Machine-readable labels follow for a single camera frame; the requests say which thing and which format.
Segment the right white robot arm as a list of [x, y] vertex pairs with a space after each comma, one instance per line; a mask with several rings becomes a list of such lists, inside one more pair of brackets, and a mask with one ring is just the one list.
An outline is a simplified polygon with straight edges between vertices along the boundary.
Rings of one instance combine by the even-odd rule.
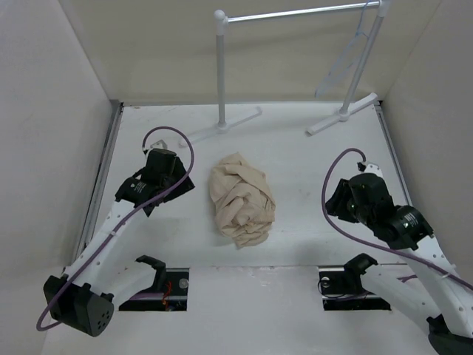
[[472, 285], [458, 276], [417, 209], [394, 204], [381, 174], [372, 172], [340, 180], [321, 204], [327, 219], [367, 227], [384, 242], [382, 251], [407, 263], [427, 294], [388, 274], [368, 254], [344, 264], [348, 291], [368, 291], [386, 300], [427, 335], [437, 354], [472, 353]]

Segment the beige trousers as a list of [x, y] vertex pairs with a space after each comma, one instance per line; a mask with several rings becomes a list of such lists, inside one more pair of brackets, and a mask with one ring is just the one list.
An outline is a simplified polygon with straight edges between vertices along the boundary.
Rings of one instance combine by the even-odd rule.
[[258, 246], [268, 239], [276, 201], [264, 172], [236, 152], [211, 168], [208, 188], [217, 229], [238, 249]]

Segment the translucent blue clothes hanger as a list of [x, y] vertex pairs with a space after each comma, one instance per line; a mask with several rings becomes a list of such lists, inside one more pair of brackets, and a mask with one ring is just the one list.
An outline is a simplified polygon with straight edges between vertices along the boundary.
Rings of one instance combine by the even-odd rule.
[[359, 63], [361, 60], [361, 54], [364, 49], [364, 45], [367, 44], [370, 39], [368, 32], [364, 30], [364, 14], [367, 9], [379, 8], [380, 1], [365, 1], [364, 3], [358, 4], [343, 4], [329, 7], [319, 7], [313, 9], [313, 12], [319, 11], [320, 13], [332, 13], [342, 11], [360, 10], [361, 15], [358, 20], [355, 34], [342, 50], [341, 55], [336, 59], [336, 62], [330, 68], [328, 74], [324, 77], [321, 83], [317, 86], [314, 92], [316, 99], [320, 98], [329, 91], [331, 88], [340, 83], [344, 77], [348, 74], [352, 67]]

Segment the left metal side rail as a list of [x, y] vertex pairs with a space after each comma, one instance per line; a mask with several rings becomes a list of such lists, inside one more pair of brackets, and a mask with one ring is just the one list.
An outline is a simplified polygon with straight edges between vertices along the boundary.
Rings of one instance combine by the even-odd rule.
[[86, 216], [81, 227], [81, 231], [76, 237], [70, 263], [73, 263], [79, 258], [81, 252], [86, 248], [87, 243], [92, 239], [98, 220], [98, 213], [103, 198], [106, 179], [109, 173], [109, 167], [112, 161], [112, 155], [115, 148], [124, 108], [123, 102], [119, 100], [111, 100], [110, 104], [112, 106], [112, 114], [110, 116], [109, 126], [101, 152], [101, 159], [99, 161], [97, 174], [95, 176], [92, 195], [89, 200], [89, 205], [86, 210]]

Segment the white clothes rack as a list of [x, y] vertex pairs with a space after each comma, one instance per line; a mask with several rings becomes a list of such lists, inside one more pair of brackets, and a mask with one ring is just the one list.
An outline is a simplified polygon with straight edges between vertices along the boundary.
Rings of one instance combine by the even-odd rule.
[[343, 104], [338, 111], [332, 115], [321, 119], [318, 123], [306, 128], [305, 132], [309, 136], [314, 136], [329, 127], [348, 121], [348, 119], [366, 109], [370, 105], [374, 104], [378, 100], [378, 96], [372, 92], [366, 97], [355, 101], [355, 91], [358, 88], [362, 74], [367, 65], [367, 60], [370, 57], [372, 48], [374, 47], [375, 40], [377, 39], [378, 33], [381, 29], [381, 25], [384, 22], [385, 17], [390, 9], [392, 2], [389, 0], [384, 1], [364, 1], [353, 4], [340, 4], [326, 7], [313, 7], [300, 10], [286, 10], [281, 12], [273, 13], [260, 13], [248, 16], [237, 16], [228, 17], [223, 10], [216, 10], [214, 12], [214, 20], [216, 25], [216, 61], [217, 61], [217, 108], [218, 108], [218, 121], [215, 125], [201, 129], [195, 133], [190, 134], [187, 138], [183, 138], [179, 145], [181, 147], [189, 147], [192, 143], [198, 143], [206, 139], [212, 138], [218, 134], [223, 134], [236, 126], [243, 123], [249, 122], [254, 118], [259, 117], [262, 114], [262, 108], [257, 107], [254, 114], [248, 117], [240, 119], [227, 119], [225, 114], [225, 33], [231, 24], [239, 24], [252, 21], [266, 21], [274, 20], [277, 18], [291, 18], [299, 16], [311, 16], [325, 13], [342, 13], [349, 11], [360, 10], [364, 12], [368, 9], [376, 9], [377, 14], [372, 24], [371, 30], [366, 34], [362, 29], [362, 20], [358, 22], [357, 30], [355, 32], [354, 40], [364, 36], [366, 38], [366, 44], [361, 52], [360, 58], [356, 65], [355, 72], [353, 74], [352, 81], [348, 88], [347, 94], [345, 95]]

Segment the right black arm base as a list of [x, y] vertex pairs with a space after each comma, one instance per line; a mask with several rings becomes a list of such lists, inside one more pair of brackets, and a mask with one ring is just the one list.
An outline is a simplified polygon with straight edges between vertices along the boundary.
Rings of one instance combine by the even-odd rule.
[[367, 254], [359, 254], [342, 266], [319, 267], [318, 291], [325, 311], [391, 311], [391, 305], [363, 288], [361, 275], [378, 265]]

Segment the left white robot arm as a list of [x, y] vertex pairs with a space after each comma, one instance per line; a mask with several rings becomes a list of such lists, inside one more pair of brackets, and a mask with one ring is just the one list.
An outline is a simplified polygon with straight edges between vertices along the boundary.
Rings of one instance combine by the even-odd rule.
[[147, 152], [145, 166], [121, 184], [90, 244], [60, 277], [45, 282], [46, 311], [56, 324], [97, 337], [134, 295], [163, 291], [166, 264], [139, 249], [132, 233], [160, 204], [194, 188], [188, 175], [175, 152]]

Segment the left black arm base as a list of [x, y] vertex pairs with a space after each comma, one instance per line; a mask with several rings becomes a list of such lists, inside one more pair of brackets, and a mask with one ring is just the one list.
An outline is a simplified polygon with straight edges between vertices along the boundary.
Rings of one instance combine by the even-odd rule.
[[151, 286], [137, 292], [119, 306], [128, 312], [187, 311], [190, 269], [159, 267]]

